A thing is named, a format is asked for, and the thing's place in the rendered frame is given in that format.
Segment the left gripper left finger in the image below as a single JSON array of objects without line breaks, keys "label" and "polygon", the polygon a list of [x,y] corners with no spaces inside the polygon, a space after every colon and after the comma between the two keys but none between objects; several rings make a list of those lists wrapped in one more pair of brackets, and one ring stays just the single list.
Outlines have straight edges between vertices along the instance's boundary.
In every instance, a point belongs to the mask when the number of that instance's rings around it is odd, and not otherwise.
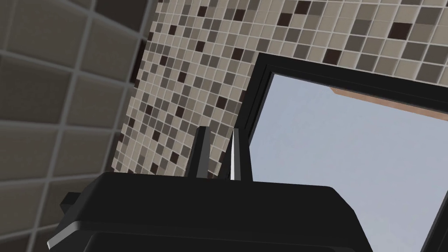
[{"label": "left gripper left finger", "polygon": [[199,126],[190,151],[185,177],[205,179],[208,177],[210,147],[210,128]]}]

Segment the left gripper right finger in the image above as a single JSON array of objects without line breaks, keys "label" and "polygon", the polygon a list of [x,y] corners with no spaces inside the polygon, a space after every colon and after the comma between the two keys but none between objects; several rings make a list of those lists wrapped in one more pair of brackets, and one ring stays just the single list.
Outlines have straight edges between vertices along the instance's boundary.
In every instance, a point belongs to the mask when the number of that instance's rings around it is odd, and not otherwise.
[{"label": "left gripper right finger", "polygon": [[233,129],[217,178],[253,181],[249,140],[243,129]]}]

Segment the black framed window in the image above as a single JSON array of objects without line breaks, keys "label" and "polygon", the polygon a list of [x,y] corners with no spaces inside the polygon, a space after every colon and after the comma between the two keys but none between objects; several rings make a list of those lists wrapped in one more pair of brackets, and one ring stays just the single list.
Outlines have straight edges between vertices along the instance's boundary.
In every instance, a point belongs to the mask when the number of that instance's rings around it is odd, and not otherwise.
[{"label": "black framed window", "polygon": [[373,252],[448,252],[448,87],[261,53],[236,126],[254,180],[334,188]]}]

